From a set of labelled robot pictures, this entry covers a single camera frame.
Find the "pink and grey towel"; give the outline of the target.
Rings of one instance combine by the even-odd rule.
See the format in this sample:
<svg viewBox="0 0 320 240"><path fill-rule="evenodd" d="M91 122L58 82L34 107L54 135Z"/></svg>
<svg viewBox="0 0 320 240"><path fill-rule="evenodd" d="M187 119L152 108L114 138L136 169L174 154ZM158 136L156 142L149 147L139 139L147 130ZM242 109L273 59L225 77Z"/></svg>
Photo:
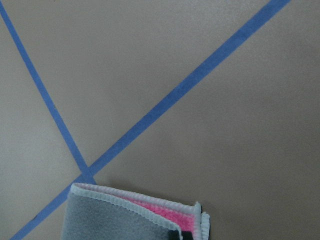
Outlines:
<svg viewBox="0 0 320 240"><path fill-rule="evenodd" d="M210 216L179 202L87 183L67 196L62 240L207 240Z"/></svg>

